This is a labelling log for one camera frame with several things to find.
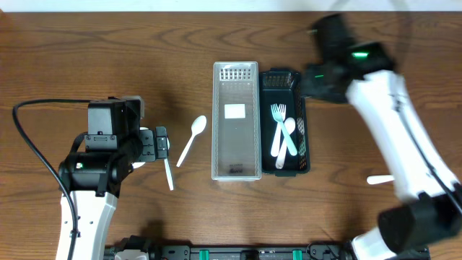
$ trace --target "green light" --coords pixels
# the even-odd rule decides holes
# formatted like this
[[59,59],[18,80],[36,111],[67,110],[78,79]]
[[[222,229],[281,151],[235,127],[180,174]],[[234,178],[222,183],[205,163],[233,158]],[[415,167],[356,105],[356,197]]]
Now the green light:
[[353,55],[353,57],[355,57],[357,59],[365,59],[365,58],[367,58],[369,53],[367,53],[367,52],[356,52],[356,53],[353,53],[352,55]]

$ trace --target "utensil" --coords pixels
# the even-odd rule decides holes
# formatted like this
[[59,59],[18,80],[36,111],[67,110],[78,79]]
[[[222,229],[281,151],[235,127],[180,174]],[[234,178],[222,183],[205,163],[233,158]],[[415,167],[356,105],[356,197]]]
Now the utensil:
[[[284,122],[284,125],[286,126],[286,129],[289,132],[289,134],[295,131],[295,120],[293,118],[286,119],[286,121]],[[287,142],[286,142],[286,139],[284,138],[284,140],[282,140],[282,145],[279,151],[279,155],[277,156],[277,159],[276,159],[277,169],[282,169],[284,167],[284,161],[286,160],[286,151],[287,151]]]
[[367,183],[370,185],[381,184],[394,180],[395,178],[392,175],[373,175],[367,177]]
[[271,113],[273,114],[273,119],[281,126],[282,133],[284,135],[284,139],[287,142],[287,148],[289,148],[289,153],[292,156],[297,155],[297,148],[295,148],[295,144],[290,138],[289,132],[287,132],[286,127],[284,126],[284,122],[282,120],[281,112],[279,112],[277,108],[277,104],[271,105]]
[[[282,120],[286,119],[286,105],[279,105],[279,112],[281,112]],[[273,144],[271,146],[271,156],[276,157],[279,154],[279,144],[281,143],[281,126],[277,124],[276,132],[274,133]]]
[[[167,149],[170,149],[170,141],[168,140],[168,138],[167,138]],[[172,171],[170,170],[170,164],[168,163],[168,158],[164,159],[164,165],[165,165],[165,174],[167,175],[168,188],[170,188],[170,190],[173,191]]]
[[194,120],[193,125],[191,126],[191,138],[189,139],[185,149],[181,153],[180,159],[178,159],[176,167],[180,167],[181,163],[185,159],[186,154],[189,151],[189,147],[193,143],[194,137],[196,137],[196,135],[200,134],[205,129],[205,125],[207,125],[207,118],[205,116],[199,116],[198,118],[196,118],[196,120]]

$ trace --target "black plastic tray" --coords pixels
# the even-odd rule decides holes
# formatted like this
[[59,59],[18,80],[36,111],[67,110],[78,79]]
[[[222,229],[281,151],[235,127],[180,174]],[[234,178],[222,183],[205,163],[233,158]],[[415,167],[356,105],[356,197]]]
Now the black plastic tray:
[[[300,78],[300,73],[291,69],[271,69],[259,74],[261,169],[264,173],[288,177],[310,170],[306,108],[305,100],[300,97]],[[298,154],[291,156],[287,152],[284,167],[277,169],[276,157],[271,156],[276,121],[270,106],[281,103],[286,105],[286,118],[292,117],[297,124],[291,138]]]

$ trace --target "white label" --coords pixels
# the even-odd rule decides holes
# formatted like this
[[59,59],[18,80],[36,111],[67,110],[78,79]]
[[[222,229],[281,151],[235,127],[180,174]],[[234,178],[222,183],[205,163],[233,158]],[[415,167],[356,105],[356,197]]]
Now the white label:
[[245,118],[244,104],[227,104],[225,105],[225,119]]

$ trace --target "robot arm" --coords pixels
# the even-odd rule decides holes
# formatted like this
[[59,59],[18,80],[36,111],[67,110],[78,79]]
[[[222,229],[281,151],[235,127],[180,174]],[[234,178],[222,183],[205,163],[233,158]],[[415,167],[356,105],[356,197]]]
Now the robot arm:
[[[78,215],[73,259],[103,258],[121,183],[136,166],[163,159],[166,170],[170,169],[166,128],[140,129],[143,116],[144,102],[140,97],[94,100],[88,106],[88,132],[76,138],[59,166],[59,175]],[[83,140],[85,152],[77,152]],[[72,243],[72,216],[64,197],[61,216],[56,260],[67,259]]]
[[404,78],[379,43],[357,44],[339,14],[313,25],[323,63],[310,65],[302,95],[350,103],[365,120],[395,179],[402,207],[382,212],[378,227],[356,237],[358,260],[383,260],[456,235],[462,189],[430,141]]
[[438,211],[434,206],[436,201],[431,198],[444,196],[445,191],[432,176],[426,161],[451,191],[455,190],[459,181],[431,143],[407,94],[404,78],[386,70],[366,74],[365,80],[353,80],[346,91],[346,98],[371,130],[395,178],[396,196],[403,203],[420,206],[414,210],[413,207],[404,207],[409,210],[408,214],[398,211],[388,214],[392,218],[402,217],[402,226],[390,225],[379,218],[381,228],[376,227],[352,241],[355,256],[359,260],[389,259],[413,246],[455,235],[460,225],[448,230],[444,224],[452,226],[455,220],[441,222],[438,217],[450,214],[460,221],[461,216],[450,210]]

